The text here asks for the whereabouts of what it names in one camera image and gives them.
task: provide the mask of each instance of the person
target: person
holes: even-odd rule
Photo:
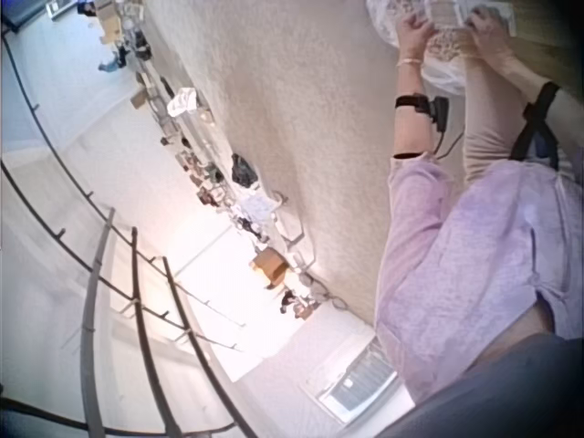
[[[97,16],[95,3],[88,0],[77,0],[77,13],[81,16]]]
[[[416,403],[532,336],[582,338],[584,109],[517,59],[494,11],[479,7],[468,24],[467,187],[454,206],[431,119],[411,106],[435,31],[416,15],[397,26],[402,105],[375,327]]]
[[[126,61],[126,56],[130,53],[128,49],[123,45],[117,45],[117,52],[113,52],[113,59],[107,63],[100,63],[98,66],[99,71],[105,71],[106,73],[113,73],[114,71],[124,68],[128,65]]]

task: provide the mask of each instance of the black strap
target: black strap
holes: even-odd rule
[[[399,96],[395,100],[395,108],[399,107],[414,107],[416,112],[430,115],[430,100],[423,94]]]
[[[558,90],[558,85],[548,82],[539,92],[536,103],[527,105],[523,113],[523,117],[527,120],[527,125],[517,137],[509,160],[523,161],[527,157],[527,151],[534,135],[539,132],[549,148],[550,165],[555,170],[558,169],[558,139],[546,124],[549,107],[556,98]]]

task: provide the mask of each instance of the cable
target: cable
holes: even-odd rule
[[[444,132],[440,133],[440,140],[438,140],[438,145],[436,146],[436,149],[434,149],[434,155],[436,155],[436,153],[438,153],[438,151],[440,150],[440,147],[442,146],[442,142],[444,141]]]
[[[464,128],[461,131],[461,133],[458,134],[458,137],[456,137],[456,139],[454,139],[453,144],[450,145],[450,148],[448,148],[448,151],[446,151],[446,153],[440,155],[439,157],[436,157],[436,160],[441,160],[442,158],[446,158],[450,154],[450,152],[453,151],[454,146],[456,146],[456,144],[458,143],[458,141],[460,141],[460,139],[463,138],[463,135],[464,135]]]

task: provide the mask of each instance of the white bag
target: white bag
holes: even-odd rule
[[[197,90],[179,89],[174,99],[168,102],[166,110],[171,117],[178,117],[185,111],[195,112],[197,110]]]
[[[424,9],[423,0],[367,0],[367,9],[373,26],[383,41],[394,47],[399,47],[395,23],[399,16],[410,10]],[[437,59],[426,52],[422,77],[435,87],[456,95],[464,95],[466,86],[463,63],[456,56],[450,60]]]

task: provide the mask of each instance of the black handrail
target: black handrail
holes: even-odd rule
[[[162,421],[166,432],[171,438],[181,438],[183,433],[178,423],[174,420],[171,407],[166,400],[164,390],[158,378],[158,372],[154,365],[154,357],[148,342],[148,334],[146,333],[146,322],[142,313],[142,303],[140,296],[140,281],[138,279],[138,229],[134,226],[131,229],[131,284],[133,289],[134,308],[136,310],[136,328],[138,329],[138,340],[140,341],[140,350],[142,358],[144,359],[144,367],[148,375],[148,382],[150,384],[154,401],[158,407],[158,412],[161,414]]]
[[[59,156],[57,150],[53,146],[53,143],[51,143],[51,140],[48,138],[47,133],[43,129],[43,126],[41,125],[40,120],[37,117],[37,114],[36,114],[36,112],[35,112],[35,110],[33,108],[33,105],[30,102],[30,99],[28,98],[28,95],[26,94],[25,86],[24,86],[24,84],[22,82],[22,79],[20,78],[20,74],[18,73],[18,68],[16,67],[16,62],[15,62],[14,56],[12,54],[12,50],[10,49],[10,45],[8,44],[8,41],[6,40],[5,35],[2,35],[2,41],[4,42],[4,45],[6,47],[6,53],[8,54],[8,58],[10,60],[10,64],[12,66],[12,69],[15,72],[16,82],[18,82],[18,87],[20,88],[20,91],[21,91],[23,97],[25,98],[25,102],[26,102],[26,105],[28,106],[28,110],[30,111],[30,114],[32,115],[33,120],[35,121],[35,124],[38,127],[38,130],[40,131],[41,135],[43,136],[43,139],[45,140],[45,143],[47,144],[47,147],[51,150],[51,152],[55,156],[55,159],[57,160],[59,166],[61,166],[61,169],[63,169],[63,172],[65,172],[65,174],[71,180],[71,182],[73,183],[73,185],[75,185],[75,188],[81,193],[81,195],[89,203],[89,205],[91,205],[91,207],[98,214],[98,216],[101,218],[101,220],[103,220],[104,222],[107,222],[108,219],[105,216],[105,214],[91,200],[91,195],[93,194],[93,192],[85,193],[85,191],[83,190],[83,188],[81,187],[81,185],[79,184],[79,182],[77,181],[77,179],[69,171],[68,167],[65,165],[65,163],[63,162],[63,160]],[[126,245],[131,246],[131,241],[115,225],[113,225],[111,227],[111,229],[121,238],[122,241],[124,241],[126,243]],[[138,256],[142,260],[144,260],[146,263],[148,263],[150,266],[152,266],[154,268],[154,270],[156,272],[158,272],[160,275],[166,276],[164,274],[164,272],[162,272],[162,270],[153,263],[153,261],[156,259],[156,257],[150,257],[150,258],[148,258],[146,255],[144,255],[140,251],[138,251]],[[184,292],[185,294],[187,294],[189,297],[192,297],[193,299],[195,299],[199,303],[201,303],[204,306],[206,306],[207,308],[211,309],[217,315],[221,316],[222,318],[227,319],[228,321],[230,321],[231,323],[235,324],[236,326],[243,327],[245,325],[245,324],[239,324],[237,321],[232,320],[231,318],[229,318],[228,316],[226,316],[224,313],[220,312],[216,308],[213,308],[212,306],[209,305],[209,302],[208,301],[205,302],[205,301],[201,300],[196,295],[192,294],[187,289],[185,289],[182,285],[177,285],[177,287],[182,292]]]
[[[6,168],[6,166],[5,166],[5,164],[4,164],[3,161],[0,161],[0,165],[2,167],[2,172],[4,173],[6,179],[10,183],[10,185],[15,190],[16,194],[18,195],[18,197],[20,198],[20,200],[23,202],[23,204],[26,206],[26,208],[28,209],[28,211],[35,217],[35,219],[38,221],[38,223],[42,226],[42,228],[48,233],[48,235],[50,235],[53,238],[53,240],[55,240],[55,242],[57,242],[59,244],[59,246],[61,248],[63,248],[65,250],[65,252],[67,254],[69,254],[71,256],[71,258],[73,258],[76,262],[78,262],[81,266],[83,266],[83,268],[85,270],[87,270],[88,272],[91,272],[91,266],[89,266],[87,263],[85,263],[85,261],[81,257],[79,257],[71,248],[69,248],[61,240],[61,238],[59,237],[59,234],[53,232],[53,230],[51,230],[51,228],[48,226],[48,224],[45,222],[45,220],[40,216],[40,214],[38,214],[37,210],[35,210],[35,207],[33,207],[32,204],[27,200],[27,198],[24,196],[24,194],[20,190],[20,187],[18,187],[18,185],[16,184],[14,178],[12,177],[12,175],[10,174],[10,172],[8,171],[8,169]],[[126,298],[128,301],[132,301],[132,298],[128,294],[126,294],[125,292],[123,292],[120,288],[115,287],[114,285],[112,285],[109,282],[109,280],[107,280],[103,276],[99,276],[99,281],[101,283],[103,283],[104,285],[106,285],[107,287],[109,287],[114,292],[116,292],[121,297]],[[148,308],[146,306],[143,307],[143,310],[145,312],[150,313],[154,317],[156,317],[156,318],[158,318],[158,319],[166,322],[167,324],[170,324],[171,326],[173,326],[173,327],[175,327],[177,329],[185,330],[185,328],[183,326],[181,326],[180,324],[177,324],[176,322],[173,322],[173,321],[170,321],[169,319],[167,319],[166,318],[167,312],[165,312],[163,314],[159,314],[159,313],[156,313],[151,308]],[[207,341],[209,341],[209,342],[211,342],[211,343],[213,343],[215,345],[219,345],[219,346],[224,347],[226,349],[232,349],[234,351],[241,351],[240,349],[237,349],[234,346],[225,345],[222,342],[218,342],[216,340],[208,339],[207,337],[205,337],[203,335],[200,335],[198,333],[196,333],[195,336],[197,338],[207,340]]]
[[[203,371],[207,375],[207,379],[209,379],[209,381],[213,385],[213,388],[215,389],[217,396],[219,396],[219,399],[221,400],[221,402],[223,403],[225,408],[229,411],[229,413],[231,414],[235,423],[239,426],[239,428],[244,433],[244,435],[247,438],[257,438],[256,433],[251,428],[251,426],[247,423],[244,416],[237,410],[237,407],[234,405],[232,400],[229,398],[229,395],[224,390],[223,386],[221,385],[221,382],[217,379],[217,376],[215,376],[215,373],[214,373],[213,369],[211,368],[211,365],[209,365],[209,361],[204,356],[204,351],[201,348],[201,346],[199,345],[199,342],[197,341],[196,337],[193,335],[191,323],[189,322],[189,319],[186,316],[186,312],[184,311],[181,297],[179,297],[178,291],[176,290],[176,285],[174,284],[174,278],[172,277],[172,271],[171,271],[171,267],[169,266],[168,259],[166,257],[163,257],[162,261],[164,262],[164,269],[166,270],[166,276],[168,277],[168,284],[169,284],[169,287],[171,289],[172,297],[174,298],[174,303],[176,305],[176,309],[178,310],[179,315],[181,316],[182,324],[186,327],[186,330],[187,330],[186,333],[189,337],[189,340],[191,341],[191,345],[193,346],[193,349],[194,349],[195,354],[197,355],[197,358],[201,362],[201,366],[203,367]]]
[[[83,321],[81,325],[81,345],[79,354],[79,375],[81,376],[81,397],[83,399],[83,412],[85,421],[88,422],[89,436],[91,438],[105,438],[101,413],[99,413],[98,388],[95,382],[95,360],[93,355],[93,333],[95,332],[95,303],[98,298],[99,271],[106,251],[108,236],[115,210],[109,210],[108,221],[103,227],[99,238],[98,249],[93,258],[91,276],[88,282],[88,293],[85,296],[83,306]]]
[[[8,399],[6,397],[0,397],[0,409],[8,412],[20,413],[22,415],[28,415],[31,417],[44,420],[46,422],[53,422],[54,424],[60,424],[61,426],[70,427],[72,429],[78,429],[80,431],[88,431],[88,425],[84,422],[78,422],[77,420],[72,420],[61,415],[56,415],[55,413],[44,411],[42,409],[36,408],[29,404],[22,403],[20,401]],[[235,423],[231,422],[224,427],[217,429],[210,429],[207,431],[199,432],[188,432],[184,433],[182,436],[184,438],[196,438],[205,437],[209,434],[213,435],[215,433],[223,433],[230,431],[235,427]],[[166,438],[168,435],[164,432],[134,432],[134,431],[124,431],[121,429],[113,429],[111,427],[104,428],[105,433],[111,436],[143,436],[152,438]]]

